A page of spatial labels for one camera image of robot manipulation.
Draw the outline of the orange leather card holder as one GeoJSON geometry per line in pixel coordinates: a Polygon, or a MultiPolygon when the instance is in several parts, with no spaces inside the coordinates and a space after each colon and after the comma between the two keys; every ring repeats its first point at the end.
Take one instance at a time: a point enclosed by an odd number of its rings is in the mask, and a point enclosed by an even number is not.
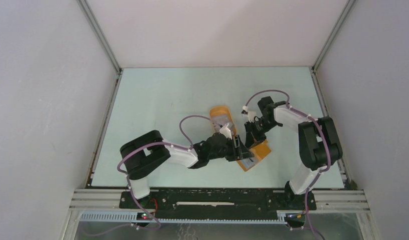
{"type": "Polygon", "coordinates": [[[272,150],[268,145],[268,141],[264,140],[259,145],[256,145],[250,149],[253,157],[238,160],[237,163],[244,172],[249,171],[251,168],[259,164],[264,158],[266,158],[272,150]]]}

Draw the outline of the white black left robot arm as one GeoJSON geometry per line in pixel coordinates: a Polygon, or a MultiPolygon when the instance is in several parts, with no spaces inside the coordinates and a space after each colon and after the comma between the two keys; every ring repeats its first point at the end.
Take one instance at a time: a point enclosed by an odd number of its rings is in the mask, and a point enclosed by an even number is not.
{"type": "Polygon", "coordinates": [[[214,133],[191,147],[165,140],[158,130],[152,130],[120,148],[121,161],[117,171],[125,174],[131,193],[131,202],[138,208],[150,204],[148,176],[163,163],[173,163],[188,169],[205,167],[211,160],[228,162],[249,160],[255,155],[238,135],[214,133]]]}

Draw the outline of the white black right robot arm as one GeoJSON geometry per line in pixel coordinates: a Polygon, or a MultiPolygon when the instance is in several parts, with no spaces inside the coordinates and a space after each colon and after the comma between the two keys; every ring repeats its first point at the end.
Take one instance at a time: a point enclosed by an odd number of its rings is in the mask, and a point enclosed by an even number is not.
{"type": "Polygon", "coordinates": [[[245,146],[254,150],[263,144],[266,133],[275,127],[288,127],[298,135],[301,164],[294,177],[284,187],[283,202],[289,209],[298,208],[304,196],[310,193],[319,176],[343,156],[343,149],[335,123],[329,116],[313,118],[286,101],[274,102],[270,96],[258,101],[262,114],[258,117],[247,105],[242,114],[247,116],[244,124],[245,146]]]}

